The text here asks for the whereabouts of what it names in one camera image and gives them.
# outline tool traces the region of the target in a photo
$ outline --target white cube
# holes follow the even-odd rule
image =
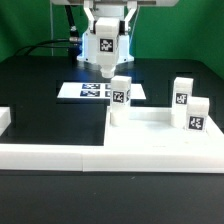
[[[171,125],[184,128],[188,98],[192,95],[193,79],[177,77],[174,81]]]
[[[129,119],[131,77],[115,76],[111,79],[111,124],[121,126]]]
[[[112,78],[119,58],[118,18],[99,18],[96,23],[97,55],[96,63],[101,66],[104,78]]]
[[[189,97],[187,105],[186,130],[204,132],[209,112],[209,99]]]

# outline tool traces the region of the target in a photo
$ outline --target black table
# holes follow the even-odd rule
[[[224,80],[191,60],[136,60],[118,75],[141,83],[146,101],[134,106],[171,107],[173,81],[194,78],[193,95],[210,98],[210,116],[224,131]],[[109,100],[59,100],[63,82],[109,82],[100,72],[65,57],[12,57],[0,64],[0,106],[9,106],[12,124],[0,143],[103,145]]]
[[[178,77],[194,78],[193,95],[210,98],[210,116],[224,131],[224,81],[190,60],[139,59],[128,75],[146,101],[170,107]],[[63,57],[12,57],[0,64],[0,106],[12,123],[0,143],[102,145],[108,100],[58,100],[64,81],[108,82]],[[224,222],[224,176],[181,173],[0,171],[0,223]]]

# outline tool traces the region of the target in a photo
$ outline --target paper sheet with markers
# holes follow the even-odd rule
[[[58,98],[109,99],[110,83],[64,82]],[[131,99],[146,99],[141,84],[131,84]]]

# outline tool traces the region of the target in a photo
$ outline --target green wall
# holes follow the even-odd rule
[[[74,9],[80,32],[87,27],[81,7]],[[53,6],[54,38],[67,38],[64,8]],[[224,78],[224,1],[180,0],[174,8],[141,7],[131,53],[136,58],[195,59]],[[51,39],[49,0],[0,1],[0,61],[26,45]],[[51,51],[35,51],[50,55]],[[66,55],[64,50],[55,54]]]

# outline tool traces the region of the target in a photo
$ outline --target white platform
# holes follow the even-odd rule
[[[170,126],[169,108],[132,107],[126,127],[105,124],[104,146],[0,145],[0,169],[224,173],[224,136]]]

